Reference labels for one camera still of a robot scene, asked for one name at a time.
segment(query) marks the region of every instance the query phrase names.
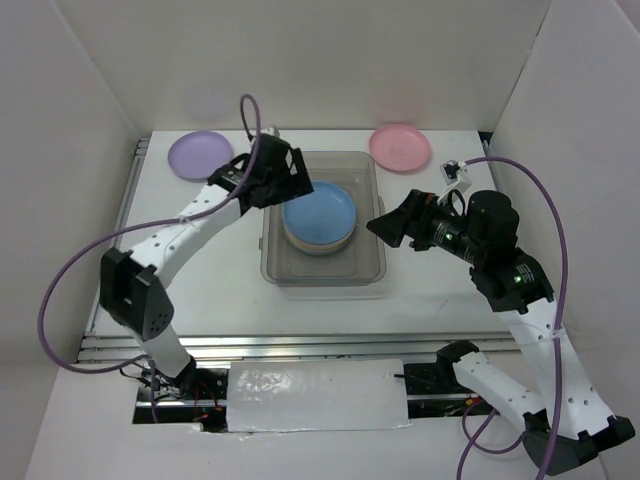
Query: wire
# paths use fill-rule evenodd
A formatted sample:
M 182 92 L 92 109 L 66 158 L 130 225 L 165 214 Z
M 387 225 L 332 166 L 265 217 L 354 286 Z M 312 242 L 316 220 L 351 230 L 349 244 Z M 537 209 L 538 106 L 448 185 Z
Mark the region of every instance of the wire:
M 256 99 L 248 94 L 245 93 L 244 95 L 242 95 L 242 97 L 240 98 L 240 116 L 242 117 L 242 123 L 244 125 L 245 128 L 245 132 L 247 133 L 247 136 L 252 139 L 254 138 L 253 135 L 251 135 L 251 132 L 249 132 L 249 127 L 247 125 L 247 121 L 246 121 L 246 117 L 245 117 L 245 113 L 244 113 L 244 102 L 245 100 L 249 100 L 251 102 L 251 104 L 253 105 L 253 110 L 255 113 L 255 118 L 256 118 L 256 135 L 255 135 L 255 143 L 253 145 L 253 148 L 251 149 L 251 157 L 249 159 L 249 165 L 247 166 L 247 169 L 244 173 L 244 175 L 242 175 L 242 178 L 240 179 L 240 181 L 238 182 L 238 184 L 236 185 L 236 187 L 233 189 L 233 191 L 227 195 L 225 197 L 224 200 L 222 200 L 219 204 L 215 205 L 214 207 L 210 208 L 209 210 L 206 210 L 204 212 L 200 212 L 197 213 L 195 215 L 191 215 L 186 217 L 186 220 L 188 221 L 195 221 L 195 220 L 200 220 L 201 218 L 204 217 L 208 217 L 209 215 L 213 215 L 214 213 L 216 213 L 218 210 L 220 210 L 221 208 L 223 208 L 224 206 L 226 206 L 231 200 L 233 200 L 234 198 L 236 198 L 238 196 L 238 194 L 240 193 L 240 191 L 242 190 L 242 188 L 244 187 L 244 185 L 246 184 L 247 180 L 249 179 L 249 176 L 251 175 L 251 171 L 253 170 L 253 167 L 258 159 L 258 150 L 260 148 L 260 130 L 262 128 L 261 122 L 260 122 L 260 108 L 258 107 L 258 102 L 256 102 Z M 125 227 L 125 228 L 121 228 L 119 230 L 116 230 L 113 233 L 109 233 L 101 238 L 98 238 L 97 240 L 94 240 L 93 242 L 89 243 L 88 245 L 86 245 L 84 248 L 82 248 L 78 253 L 76 253 L 75 255 L 73 255 L 61 268 L 60 270 L 54 275 L 53 280 L 51 280 L 51 283 L 49 284 L 49 286 L 47 287 L 47 290 L 44 293 L 44 297 L 42 298 L 42 303 L 40 304 L 40 310 L 38 311 L 38 323 L 37 323 L 37 327 L 38 327 L 38 340 L 40 341 L 40 345 L 42 346 L 42 349 L 44 350 L 44 352 L 46 353 L 46 355 L 49 357 L 49 359 L 55 363 L 56 365 L 58 365 L 60 368 L 63 368 L 65 370 L 68 370 L 70 372 L 74 372 L 74 373 L 85 373 L 85 374 L 98 374 L 98 373 L 108 373 L 108 372 L 114 372 L 117 370 L 120 370 L 128 365 L 133 365 L 136 362 L 139 362 L 140 360 L 147 360 L 149 362 L 149 365 L 151 367 L 151 384 L 155 385 L 155 364 L 153 364 L 153 361 L 149 358 L 148 355 L 138 355 L 134 358 L 131 358 L 129 360 L 125 360 L 124 362 L 118 363 L 116 365 L 111 365 L 108 367 L 101 367 L 101 368 L 81 368 L 81 367 L 77 367 L 75 365 L 72 365 L 71 363 L 65 361 L 64 359 L 60 358 L 58 356 L 57 353 L 55 353 L 53 351 L 53 349 L 51 348 L 51 345 L 49 344 L 49 340 L 47 340 L 46 334 L 45 334 L 45 330 L 44 330 L 44 319 L 45 319 L 45 314 L 47 312 L 47 307 L 49 305 L 49 301 L 51 300 L 51 296 L 53 295 L 53 291 L 55 290 L 56 286 L 58 285 L 58 283 L 60 283 L 60 280 L 62 279 L 62 277 L 64 276 L 65 273 L 67 273 L 67 271 L 78 261 L 80 260 L 82 257 L 84 257 L 87 253 L 89 253 L 91 250 L 93 250 L 94 248 L 96 248 L 97 246 L 113 239 L 116 237 L 119 237 L 121 235 L 124 235 L 126 233 L 131 233 L 131 232 L 135 232 L 138 230 L 143 230 L 143 229 L 147 229 L 147 228 L 153 228 L 153 227 L 163 227 L 166 225 L 176 225 L 179 224 L 181 222 L 183 222 L 184 219 L 181 218 L 168 218 L 168 219 L 164 219 L 164 220 L 154 220 L 151 222 L 146 222 L 146 223 L 140 223 L 137 225 L 131 225 L 129 227 Z M 152 391 L 152 396 L 151 396 L 151 411 L 152 413 L 155 412 L 155 402 L 153 399 L 153 391 Z
M 149 359 L 149 367 L 151 367 L 151 397 L 149 399 L 151 418 L 153 418 L 153 423 L 158 423 L 158 414 L 156 412 L 156 362 Z
M 498 414 L 498 411 L 493 409 L 489 414 L 489 416 L 487 417 L 487 419 L 483 422 L 483 424 L 480 425 L 480 428 L 476 431 L 476 433 L 474 433 L 473 436 L 469 439 L 469 443 L 467 443 L 467 446 L 464 447 L 464 450 L 462 451 L 462 455 L 460 456 L 460 461 L 458 462 L 456 480 L 462 480 L 462 469 L 464 468 L 464 462 L 467 460 L 467 456 L 469 455 L 469 452 L 475 445 L 480 435 L 482 435 L 482 432 L 484 432 L 485 429 L 489 426 L 489 423 L 491 423 L 491 420 L 493 420 L 493 417 L 495 417 L 497 414 Z
M 218 405 L 218 399 L 216 398 L 216 394 L 213 392 L 213 388 L 207 385 L 204 382 L 200 382 L 198 385 L 202 385 L 206 390 L 209 391 L 209 395 L 211 395 L 211 400 L 213 400 L 214 408 L 218 411 L 222 411 L 222 408 Z
M 200 396 L 200 388 L 196 385 L 196 394 L 193 400 L 193 418 L 198 418 L 198 397 Z
M 178 397 L 178 396 L 176 396 L 176 395 L 174 395 L 172 393 L 165 393 L 164 395 L 160 395 L 159 397 L 155 398 L 156 405 L 158 405 L 158 402 L 160 400 L 166 400 L 167 398 L 179 399 L 180 397 Z
M 456 198 L 458 200 L 460 200 L 460 203 L 462 204 L 462 213 L 458 213 L 458 211 L 456 210 L 456 207 L 454 207 L 453 205 L 453 196 L 456 196 Z M 454 211 L 454 213 L 460 217 L 460 216 L 464 216 L 464 214 L 467 211 L 467 202 L 465 201 L 464 197 L 462 196 L 462 194 L 460 193 L 460 190 L 451 190 L 449 192 L 449 195 L 447 195 L 447 204 L 449 204 L 449 207 L 451 207 L 451 210 Z
M 553 323 L 553 328 L 555 332 L 558 332 L 562 328 L 562 315 L 564 313 L 564 304 L 567 296 L 567 282 L 569 279 L 569 255 L 567 253 L 567 238 L 564 233 L 564 227 L 562 226 L 562 220 L 560 219 L 560 213 L 558 212 L 558 208 L 556 207 L 551 195 L 544 187 L 542 182 L 534 175 L 534 173 L 529 170 L 524 165 L 516 162 L 515 160 L 511 160 L 509 158 L 504 157 L 480 157 L 469 160 L 466 163 L 467 166 L 475 165 L 477 163 L 483 162 L 495 162 L 495 163 L 506 163 L 513 167 L 516 167 L 518 170 L 524 172 L 532 181 L 536 184 L 545 200 L 547 201 L 547 205 L 551 209 L 551 213 L 553 214 L 553 219 L 556 223 L 556 229 L 558 230 L 558 237 L 560 240 L 560 251 L 562 257 L 562 278 L 560 281 L 560 292 L 558 293 L 558 308 L 556 309 L 556 318 Z M 549 440 L 547 441 L 547 447 L 544 452 L 544 457 L 542 459 L 542 464 L 540 465 L 540 469 L 538 470 L 538 475 L 536 476 L 536 480 L 543 480 L 547 471 L 549 470 L 549 465 L 551 464 L 551 459 L 553 458 L 553 452 L 556 447 L 556 441 L 558 440 L 558 430 L 560 429 L 560 412 L 562 409 L 562 349 L 560 344 L 560 338 L 556 337 L 553 339 L 553 357 L 555 363 L 555 400 L 553 405 L 553 420 L 551 421 L 551 431 L 549 433 Z
M 406 380 L 412 380 L 414 382 L 422 383 L 423 385 L 427 385 L 429 387 L 441 387 L 442 384 L 439 382 L 434 382 L 433 380 L 429 380 L 428 378 L 416 377 L 415 375 L 402 375 L 400 373 L 396 373 L 394 375 L 395 378 L 402 378 Z
M 143 384 L 145 387 L 151 386 L 151 382 L 149 382 L 146 378 L 134 377 L 133 375 L 129 375 L 128 373 L 125 373 L 124 369 L 122 369 L 122 368 L 120 368 L 118 371 L 120 372 L 120 375 L 122 375 L 123 377 L 130 378 L 132 380 L 137 380 L 138 382 Z
M 518 448 L 522 443 L 522 435 L 519 436 L 518 439 L 511 446 L 507 448 L 502 448 L 499 450 L 492 450 L 490 448 L 483 447 L 482 445 L 478 445 L 477 443 L 471 441 L 471 435 L 469 434 L 469 430 L 467 429 L 467 417 L 469 417 L 469 414 L 471 413 L 471 411 L 481 403 L 485 403 L 485 401 L 480 400 L 478 402 L 472 403 L 471 405 L 469 405 L 469 408 L 467 408 L 462 414 L 462 431 L 464 432 L 465 437 L 467 437 L 467 440 L 469 440 L 469 443 L 471 443 L 474 447 L 476 447 L 481 452 L 489 453 L 491 455 L 503 455 L 505 453 L 512 452 L 516 448 Z

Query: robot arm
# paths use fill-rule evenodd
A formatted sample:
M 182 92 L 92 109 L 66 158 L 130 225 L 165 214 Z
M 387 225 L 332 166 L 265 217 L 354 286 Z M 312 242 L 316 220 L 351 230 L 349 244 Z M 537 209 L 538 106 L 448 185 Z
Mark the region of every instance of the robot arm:
M 412 190 L 396 210 L 371 220 L 367 228 L 391 247 L 399 247 L 406 235 L 415 251 L 440 247 L 471 264 L 472 282 L 508 326 L 533 370 L 540 395 L 493 367 L 470 342 L 441 350 L 438 362 L 441 370 L 486 398 L 524 431 L 524 446 L 540 465 L 555 402 L 553 290 L 540 264 L 516 247 L 519 215 L 509 198 L 495 191 L 476 192 L 460 214 L 453 208 L 451 193 L 456 185 L 470 186 L 465 168 L 449 162 L 442 170 L 449 183 L 444 195 Z M 575 468 L 635 435 L 630 421 L 616 417 L 600 398 L 568 336 L 559 333 L 562 415 L 550 474 Z
M 241 155 L 216 171 L 176 223 L 127 252 L 111 248 L 101 260 L 100 305 L 131 332 L 158 371 L 182 389 L 188 390 L 199 372 L 171 327 L 174 308 L 166 292 L 171 281 L 213 236 L 250 208 L 277 205 L 313 191 L 300 150 L 262 134 L 256 163 L 237 198 L 212 215 L 189 220 L 236 188 L 248 159 L 248 154 Z

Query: blue plate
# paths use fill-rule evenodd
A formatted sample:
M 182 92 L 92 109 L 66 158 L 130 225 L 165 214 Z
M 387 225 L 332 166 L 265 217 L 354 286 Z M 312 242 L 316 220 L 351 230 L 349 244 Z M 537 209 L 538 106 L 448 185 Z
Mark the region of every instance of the blue plate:
M 313 182 L 313 193 L 286 202 L 282 219 L 301 242 L 325 246 L 348 236 L 356 224 L 356 207 L 349 194 L 327 182 Z

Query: transparent bin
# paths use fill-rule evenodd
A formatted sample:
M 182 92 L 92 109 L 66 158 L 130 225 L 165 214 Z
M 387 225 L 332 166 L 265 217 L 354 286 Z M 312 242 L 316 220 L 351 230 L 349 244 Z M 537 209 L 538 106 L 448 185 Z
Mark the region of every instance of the transparent bin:
M 335 253 L 315 256 L 296 250 L 284 234 L 282 206 L 265 210 L 260 248 L 261 272 L 283 286 L 358 286 L 384 277 L 384 244 L 366 228 L 383 213 L 373 159 L 364 152 L 304 152 L 313 181 L 335 183 L 356 207 L 356 227 L 347 245 Z

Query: white wall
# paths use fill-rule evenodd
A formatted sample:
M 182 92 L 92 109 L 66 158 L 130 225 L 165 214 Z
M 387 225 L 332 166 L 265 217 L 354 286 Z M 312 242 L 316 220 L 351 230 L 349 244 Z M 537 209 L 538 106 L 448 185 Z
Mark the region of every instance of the white wall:
M 540 175 L 570 256 L 566 324 L 614 412 L 640 427 L 640 35 L 613 0 L 554 0 L 492 140 L 492 153 Z M 521 237 L 558 285 L 551 215 L 526 177 L 500 169 Z M 635 478 L 640 442 L 603 455 L 610 479 Z
M 493 130 L 550 0 L 59 0 L 144 131 Z
M 617 0 L 617 2 L 631 23 L 640 30 L 640 0 Z
M 136 134 L 95 67 L 45 0 L 0 7 L 0 478 L 22 478 L 57 373 L 36 314 L 48 281 L 113 226 Z M 48 317 L 72 358 L 96 262 L 69 275 Z

